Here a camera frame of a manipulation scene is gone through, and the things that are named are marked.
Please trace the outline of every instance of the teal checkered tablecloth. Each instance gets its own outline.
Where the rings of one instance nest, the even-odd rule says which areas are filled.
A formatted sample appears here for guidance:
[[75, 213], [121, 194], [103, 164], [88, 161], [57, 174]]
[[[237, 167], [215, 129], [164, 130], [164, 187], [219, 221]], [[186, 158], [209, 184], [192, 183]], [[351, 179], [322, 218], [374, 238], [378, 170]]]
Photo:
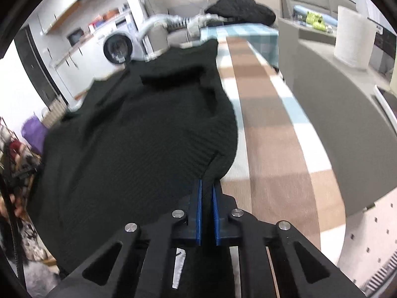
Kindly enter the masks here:
[[246, 39], [269, 64], [278, 67], [278, 30], [259, 23], [242, 23], [201, 29], [201, 41], [210, 38], [225, 39], [226, 37]]

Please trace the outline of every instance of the white pegboard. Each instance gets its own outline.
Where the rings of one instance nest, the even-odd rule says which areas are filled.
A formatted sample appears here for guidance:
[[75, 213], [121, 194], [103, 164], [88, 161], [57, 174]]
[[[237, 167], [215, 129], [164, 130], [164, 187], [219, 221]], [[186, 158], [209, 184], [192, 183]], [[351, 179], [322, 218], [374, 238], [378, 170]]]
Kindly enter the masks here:
[[338, 267], [362, 287], [397, 250], [397, 189], [375, 207], [347, 218]]

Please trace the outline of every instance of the plaid tablecloth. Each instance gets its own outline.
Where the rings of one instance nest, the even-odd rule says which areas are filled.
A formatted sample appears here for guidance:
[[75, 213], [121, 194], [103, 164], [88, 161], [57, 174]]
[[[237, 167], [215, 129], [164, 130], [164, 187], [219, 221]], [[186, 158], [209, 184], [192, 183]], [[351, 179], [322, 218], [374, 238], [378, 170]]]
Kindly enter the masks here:
[[218, 37], [217, 65], [239, 129], [224, 193], [259, 220], [290, 221], [334, 264], [345, 207], [331, 163], [299, 103], [247, 41]]
[[240, 37], [247, 40], [269, 64], [278, 67], [278, 30], [259, 23], [243, 23], [201, 29], [201, 41], [225, 37]]

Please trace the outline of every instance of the person's hand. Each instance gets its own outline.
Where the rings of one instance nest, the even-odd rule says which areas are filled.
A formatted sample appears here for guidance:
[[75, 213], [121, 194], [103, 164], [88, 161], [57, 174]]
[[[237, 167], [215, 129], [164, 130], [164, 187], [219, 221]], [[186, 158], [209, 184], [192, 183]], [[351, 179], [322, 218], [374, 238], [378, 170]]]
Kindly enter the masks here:
[[[15, 216], [20, 217], [23, 214], [23, 205], [22, 205], [21, 197], [17, 197], [15, 199], [15, 196], [11, 194], [9, 196], [9, 199], [11, 200], [11, 203], [15, 205], [15, 210], [14, 210]], [[3, 197], [0, 197], [0, 215], [8, 219], [7, 209], [5, 208]]]

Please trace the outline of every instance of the triangular cutout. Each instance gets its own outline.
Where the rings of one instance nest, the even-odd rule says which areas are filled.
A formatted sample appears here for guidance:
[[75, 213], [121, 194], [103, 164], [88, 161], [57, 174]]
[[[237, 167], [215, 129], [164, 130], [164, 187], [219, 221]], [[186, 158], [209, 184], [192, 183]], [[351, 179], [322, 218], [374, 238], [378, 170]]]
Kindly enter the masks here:
[[301, 243], [294, 242], [294, 248], [308, 283], [316, 283], [330, 276], [328, 270]]
[[109, 250], [83, 271], [83, 277], [97, 285], [106, 285], [122, 246], [123, 245], [121, 243], [115, 243]]

